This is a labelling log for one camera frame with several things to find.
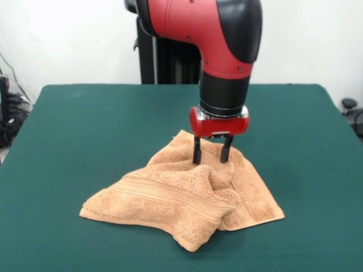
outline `black cable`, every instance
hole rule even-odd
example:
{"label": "black cable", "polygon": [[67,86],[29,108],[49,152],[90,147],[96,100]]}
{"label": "black cable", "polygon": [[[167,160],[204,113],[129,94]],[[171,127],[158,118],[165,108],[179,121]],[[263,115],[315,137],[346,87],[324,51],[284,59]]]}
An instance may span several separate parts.
{"label": "black cable", "polygon": [[15,70],[14,68],[10,65],[10,63],[8,63],[8,61],[5,59],[5,57],[2,55],[2,53],[0,52],[0,57],[1,59],[5,62],[5,64],[11,69],[12,71],[12,75],[14,77],[14,81],[15,83],[18,85],[19,89],[21,90],[21,92],[23,93],[23,95],[30,101],[28,95],[25,93],[24,89],[20,86],[18,79],[16,78],[16,74],[15,74]]}
{"label": "black cable", "polygon": [[357,121],[358,121],[358,117],[360,117],[362,114],[363,114],[363,109],[361,111],[359,111],[359,113],[354,118],[354,130],[355,130],[355,132],[356,132],[357,135],[358,135],[358,124],[357,124]]}

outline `wrinkled towel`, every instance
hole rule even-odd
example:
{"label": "wrinkled towel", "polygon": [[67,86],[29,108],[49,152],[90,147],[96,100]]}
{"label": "wrinkled towel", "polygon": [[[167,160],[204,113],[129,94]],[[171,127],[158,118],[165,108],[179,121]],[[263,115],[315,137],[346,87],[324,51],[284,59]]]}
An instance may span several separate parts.
{"label": "wrinkled towel", "polygon": [[220,162],[222,144],[201,140],[202,161],[192,163],[194,136],[184,130],[145,168],[90,197],[80,216],[154,227],[195,252],[215,231],[235,231],[283,219],[254,166],[236,148]]}

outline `white wall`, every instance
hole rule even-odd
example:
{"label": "white wall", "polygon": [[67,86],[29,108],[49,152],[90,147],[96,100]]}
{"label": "white wall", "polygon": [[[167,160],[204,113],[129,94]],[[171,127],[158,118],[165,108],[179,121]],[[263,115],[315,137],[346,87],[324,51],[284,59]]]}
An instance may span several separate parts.
{"label": "white wall", "polygon": [[[319,83],[363,105],[363,2],[262,2],[252,82]],[[0,50],[33,99],[46,84],[139,83],[135,19],[123,0],[0,0]]]}

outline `orange towel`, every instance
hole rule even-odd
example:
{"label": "orange towel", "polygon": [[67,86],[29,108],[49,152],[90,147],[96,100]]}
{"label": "orange towel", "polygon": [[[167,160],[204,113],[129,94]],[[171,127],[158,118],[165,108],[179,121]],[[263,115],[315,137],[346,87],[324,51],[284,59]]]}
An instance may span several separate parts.
{"label": "orange towel", "polygon": [[168,232],[197,251],[218,230],[235,231],[284,218],[265,183],[242,153],[201,140],[202,162],[192,164],[194,137],[181,131],[148,162],[89,198],[80,216]]}

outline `green table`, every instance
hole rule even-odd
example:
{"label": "green table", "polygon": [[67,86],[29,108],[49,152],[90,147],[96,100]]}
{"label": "green table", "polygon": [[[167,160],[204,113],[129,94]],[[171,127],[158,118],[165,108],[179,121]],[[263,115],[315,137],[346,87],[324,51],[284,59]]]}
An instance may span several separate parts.
{"label": "green table", "polygon": [[0,271],[362,271],[363,145],[317,85],[251,86],[234,141],[286,219],[188,253],[160,230],[78,216],[189,130],[198,102],[197,86],[45,87],[0,167]]}

